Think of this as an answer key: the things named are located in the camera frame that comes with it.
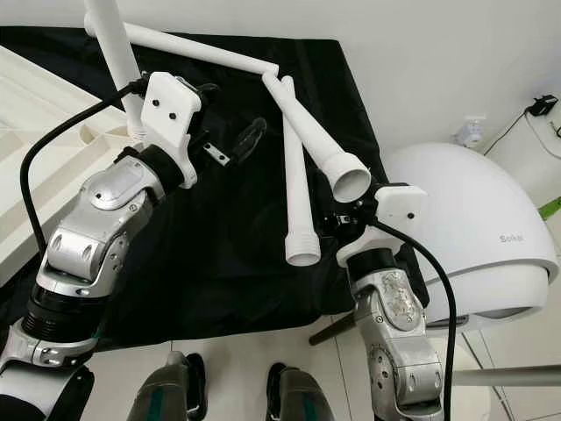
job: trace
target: black cable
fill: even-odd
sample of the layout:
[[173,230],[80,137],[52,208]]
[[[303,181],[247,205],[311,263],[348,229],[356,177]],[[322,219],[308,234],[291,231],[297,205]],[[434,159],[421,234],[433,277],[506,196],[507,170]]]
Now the black cable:
[[43,235],[43,231],[41,230],[41,223],[39,222],[39,218],[37,217],[37,211],[35,210],[35,206],[33,205],[32,193],[29,188],[29,167],[32,164],[33,158],[35,158],[37,153],[39,153],[39,151],[46,145],[48,145],[53,139],[60,136],[63,132],[71,128],[73,125],[77,125],[86,118],[89,118],[94,114],[97,114],[99,111],[106,109],[127,94],[146,92],[146,84],[147,81],[142,78],[138,79],[135,82],[130,82],[124,88],[103,99],[100,103],[92,105],[91,107],[87,108],[79,114],[76,114],[61,125],[52,129],[37,143],[35,143],[29,149],[29,151],[27,151],[27,154],[25,155],[19,169],[19,185],[21,188],[21,195],[24,198],[25,210],[27,211],[27,216],[29,217],[29,220],[32,224],[33,234],[35,235],[35,239],[37,241],[37,247],[39,248],[39,256],[41,259],[43,259],[46,251],[45,236]]
[[430,265],[437,271],[438,276],[444,287],[446,298],[448,299],[448,345],[446,347],[446,366],[444,368],[444,421],[451,421],[451,389],[452,389],[452,369],[454,367],[454,346],[456,346],[456,298],[454,297],[454,290],[448,279],[448,275],[438,263],[438,260],[427,250],[422,244],[415,239],[412,239],[403,232],[397,231],[391,226],[381,223],[379,220],[374,220],[373,226],[393,235],[400,239],[405,244],[412,246],[417,252],[422,254]]
[[511,125],[509,126],[509,128],[508,128],[501,136],[499,136],[499,138],[498,138],[495,142],[493,142],[493,144],[486,150],[485,153],[483,153],[483,155],[485,156],[485,155],[487,155],[489,152],[491,152],[491,149],[494,148],[494,146],[497,144],[497,142],[498,142],[499,140],[501,140],[502,138],[504,138],[504,137],[512,130],[512,128],[516,125],[516,123],[518,123],[518,122],[520,121],[520,119],[526,115],[527,112],[528,112],[528,109],[527,109],[527,108],[524,109],[524,111],[522,112],[522,114],[516,118],[516,120],[514,121],[514,123],[511,124]]

